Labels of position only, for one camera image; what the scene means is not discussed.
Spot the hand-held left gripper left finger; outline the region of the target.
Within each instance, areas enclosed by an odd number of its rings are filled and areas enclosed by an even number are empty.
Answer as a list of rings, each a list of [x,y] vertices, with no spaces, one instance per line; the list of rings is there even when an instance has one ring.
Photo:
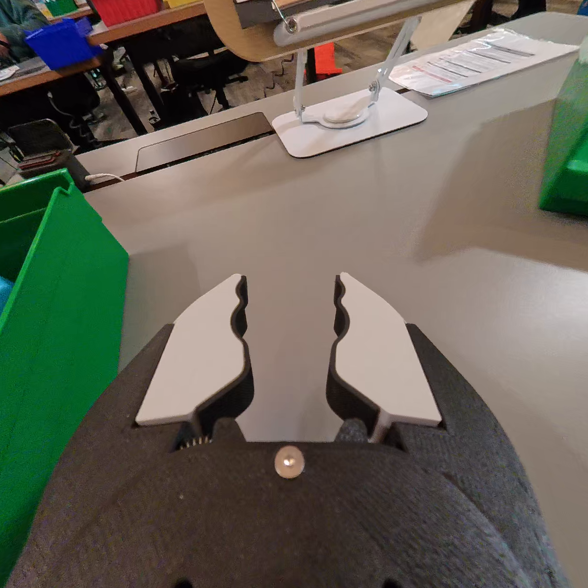
[[[246,276],[233,274],[178,316],[136,414],[138,426],[190,423],[197,437],[211,437],[219,419],[235,419],[249,407],[247,303]]]

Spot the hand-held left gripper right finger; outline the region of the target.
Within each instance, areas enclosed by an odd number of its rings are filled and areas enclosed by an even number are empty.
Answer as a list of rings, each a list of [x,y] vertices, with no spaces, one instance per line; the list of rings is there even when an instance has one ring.
[[[443,418],[409,326],[379,294],[347,272],[334,283],[334,333],[326,400],[382,443],[399,424],[437,430]]]

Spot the green plastic bin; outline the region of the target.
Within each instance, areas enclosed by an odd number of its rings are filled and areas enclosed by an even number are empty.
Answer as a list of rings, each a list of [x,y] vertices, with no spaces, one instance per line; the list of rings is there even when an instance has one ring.
[[[129,255],[67,170],[1,189],[1,585],[118,372]]]
[[[555,99],[539,208],[587,217],[587,38]]]

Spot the document stand with white base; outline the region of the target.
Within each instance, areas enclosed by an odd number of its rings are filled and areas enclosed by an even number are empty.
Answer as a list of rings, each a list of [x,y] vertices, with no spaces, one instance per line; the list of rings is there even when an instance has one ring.
[[[296,54],[292,110],[271,126],[290,156],[310,158],[423,122],[428,112],[386,82],[426,12],[456,1],[270,1],[273,20],[243,28],[235,1],[204,1],[226,48],[249,62]],[[307,52],[319,45],[404,21],[386,60],[367,88],[305,107]]]

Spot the black charger box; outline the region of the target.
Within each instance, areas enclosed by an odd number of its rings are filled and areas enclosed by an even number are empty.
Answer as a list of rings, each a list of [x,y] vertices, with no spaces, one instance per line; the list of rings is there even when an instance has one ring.
[[[10,127],[7,134],[21,154],[18,173],[22,179],[66,169],[82,193],[89,190],[89,172],[77,159],[77,147],[56,122],[41,119],[23,123]]]

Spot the black office chair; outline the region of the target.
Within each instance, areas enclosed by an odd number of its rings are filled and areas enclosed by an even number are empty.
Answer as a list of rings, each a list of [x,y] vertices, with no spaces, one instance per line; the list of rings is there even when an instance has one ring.
[[[180,104],[191,118],[201,118],[207,111],[199,98],[200,92],[214,93],[213,101],[222,110],[231,108],[224,88],[233,83],[243,83],[248,62],[225,49],[205,56],[179,59],[171,63],[171,74],[177,85]]]

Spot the orange traffic cone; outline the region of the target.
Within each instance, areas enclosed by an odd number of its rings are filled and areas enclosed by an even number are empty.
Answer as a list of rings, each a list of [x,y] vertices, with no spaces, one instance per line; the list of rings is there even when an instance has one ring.
[[[322,81],[343,73],[335,63],[334,43],[329,42],[314,48],[316,80]]]

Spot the laminated paper sheet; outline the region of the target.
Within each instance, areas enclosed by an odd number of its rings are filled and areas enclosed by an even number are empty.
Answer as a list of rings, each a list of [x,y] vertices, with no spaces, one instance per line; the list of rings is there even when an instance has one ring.
[[[499,28],[397,65],[389,79],[409,91],[436,98],[575,54],[579,48]]]

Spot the wooden top office table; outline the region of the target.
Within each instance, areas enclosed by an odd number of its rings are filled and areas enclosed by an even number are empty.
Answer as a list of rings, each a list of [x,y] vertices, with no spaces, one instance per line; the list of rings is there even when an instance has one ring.
[[[132,21],[106,27],[103,31],[93,32],[88,36],[90,45],[123,45],[128,39],[146,33],[148,31],[163,28],[187,19],[196,18],[206,14],[203,1],[192,1],[188,4],[179,5],[175,8],[166,8],[157,13],[134,19]],[[57,80],[71,77],[73,75],[97,70],[103,76],[113,97],[122,110],[126,119],[135,131],[141,136],[148,133],[140,117],[131,105],[128,97],[121,90],[114,78],[109,65],[105,62],[106,54],[96,56],[88,61],[68,66],[62,70],[49,70],[46,66],[36,72],[23,77],[13,77],[1,82],[1,96],[8,96],[37,86],[53,83]]]

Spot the blue storage bin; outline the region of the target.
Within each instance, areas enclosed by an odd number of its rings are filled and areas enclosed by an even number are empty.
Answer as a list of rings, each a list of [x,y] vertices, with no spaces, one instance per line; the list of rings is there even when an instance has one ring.
[[[93,32],[88,17],[65,18],[61,22],[29,32],[25,42],[39,56],[50,70],[61,70],[102,55],[100,45],[88,42]]]

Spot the red storage bin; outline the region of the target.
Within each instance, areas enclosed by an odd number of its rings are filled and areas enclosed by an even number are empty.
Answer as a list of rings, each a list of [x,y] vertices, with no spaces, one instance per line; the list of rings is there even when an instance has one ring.
[[[87,1],[86,3],[107,27],[151,16],[162,9],[162,1]]]

